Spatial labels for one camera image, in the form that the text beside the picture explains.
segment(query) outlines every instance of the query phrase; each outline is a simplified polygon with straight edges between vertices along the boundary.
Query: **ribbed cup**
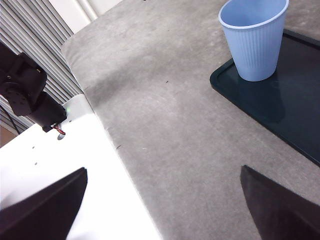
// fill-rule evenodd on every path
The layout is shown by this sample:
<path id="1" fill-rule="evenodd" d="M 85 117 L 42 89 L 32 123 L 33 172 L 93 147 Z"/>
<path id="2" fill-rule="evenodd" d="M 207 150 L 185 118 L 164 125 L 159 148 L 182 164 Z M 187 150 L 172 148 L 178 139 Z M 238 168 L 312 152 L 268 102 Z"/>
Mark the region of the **ribbed cup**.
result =
<path id="1" fill-rule="evenodd" d="M 219 20 L 239 75 L 251 82 L 276 70 L 289 0 L 230 0 Z"/>

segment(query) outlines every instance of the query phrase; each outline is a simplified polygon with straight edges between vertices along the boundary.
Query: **dark green tray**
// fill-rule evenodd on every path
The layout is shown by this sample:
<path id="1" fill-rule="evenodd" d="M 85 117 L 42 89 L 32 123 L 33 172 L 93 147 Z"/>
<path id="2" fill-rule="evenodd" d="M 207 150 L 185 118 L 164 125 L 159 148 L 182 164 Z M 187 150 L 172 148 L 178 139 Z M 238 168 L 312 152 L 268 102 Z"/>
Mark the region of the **dark green tray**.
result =
<path id="1" fill-rule="evenodd" d="M 213 89 L 320 166 L 320 41 L 284 30 L 275 73 L 242 79 L 230 59 L 210 77 Z"/>

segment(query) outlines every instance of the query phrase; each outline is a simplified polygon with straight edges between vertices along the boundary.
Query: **gray felt surface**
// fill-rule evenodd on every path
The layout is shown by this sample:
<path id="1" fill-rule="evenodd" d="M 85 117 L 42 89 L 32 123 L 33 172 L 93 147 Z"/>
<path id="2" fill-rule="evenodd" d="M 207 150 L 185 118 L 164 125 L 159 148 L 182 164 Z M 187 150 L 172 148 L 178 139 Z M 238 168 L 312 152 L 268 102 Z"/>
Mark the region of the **gray felt surface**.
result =
<path id="1" fill-rule="evenodd" d="M 166 240 L 260 239 L 244 164 L 320 204 L 320 168 L 210 86 L 224 2 L 123 0 L 62 48 Z M 292 0 L 286 27 L 319 40 L 319 12 Z"/>

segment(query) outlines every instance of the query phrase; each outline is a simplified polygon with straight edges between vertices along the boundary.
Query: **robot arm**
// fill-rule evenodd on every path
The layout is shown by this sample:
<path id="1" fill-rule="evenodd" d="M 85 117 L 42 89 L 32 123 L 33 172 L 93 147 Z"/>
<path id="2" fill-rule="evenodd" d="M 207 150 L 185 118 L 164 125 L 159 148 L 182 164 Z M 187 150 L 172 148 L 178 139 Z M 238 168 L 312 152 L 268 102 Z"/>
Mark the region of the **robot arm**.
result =
<path id="1" fill-rule="evenodd" d="M 16 55 L 0 41 L 0 95 L 14 114 L 28 116 L 45 132 L 67 118 L 66 110 L 43 91 L 46 72 L 24 52 Z"/>

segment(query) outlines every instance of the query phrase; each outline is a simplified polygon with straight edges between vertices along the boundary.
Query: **white surface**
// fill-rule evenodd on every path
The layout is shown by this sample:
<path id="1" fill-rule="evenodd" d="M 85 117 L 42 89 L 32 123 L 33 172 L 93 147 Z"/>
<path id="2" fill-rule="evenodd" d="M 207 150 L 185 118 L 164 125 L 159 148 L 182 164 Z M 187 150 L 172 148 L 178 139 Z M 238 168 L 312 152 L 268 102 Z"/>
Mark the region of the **white surface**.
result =
<path id="1" fill-rule="evenodd" d="M 69 28 L 76 33 L 96 16 L 101 16 L 121 0 L 49 0 Z"/>
<path id="2" fill-rule="evenodd" d="M 85 96 L 64 107 L 62 140 L 35 124 L 0 148 L 1 209 L 85 167 L 88 184 L 68 240 L 161 239 Z"/>

